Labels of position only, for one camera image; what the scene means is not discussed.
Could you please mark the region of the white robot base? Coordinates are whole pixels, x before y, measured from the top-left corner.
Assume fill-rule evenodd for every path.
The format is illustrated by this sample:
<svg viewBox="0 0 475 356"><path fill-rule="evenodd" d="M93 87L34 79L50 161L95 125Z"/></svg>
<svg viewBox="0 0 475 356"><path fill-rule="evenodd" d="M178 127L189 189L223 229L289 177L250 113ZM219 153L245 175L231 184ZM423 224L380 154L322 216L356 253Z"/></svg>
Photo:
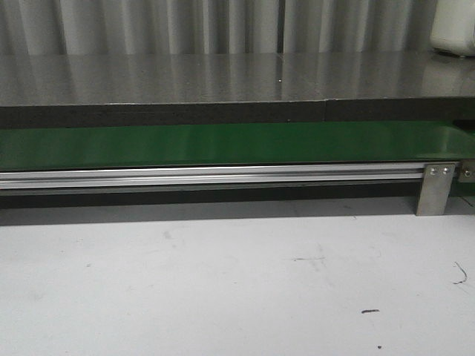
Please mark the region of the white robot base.
<svg viewBox="0 0 475 356"><path fill-rule="evenodd" d="M430 44L442 52L474 56L474 1L438 0Z"/></svg>

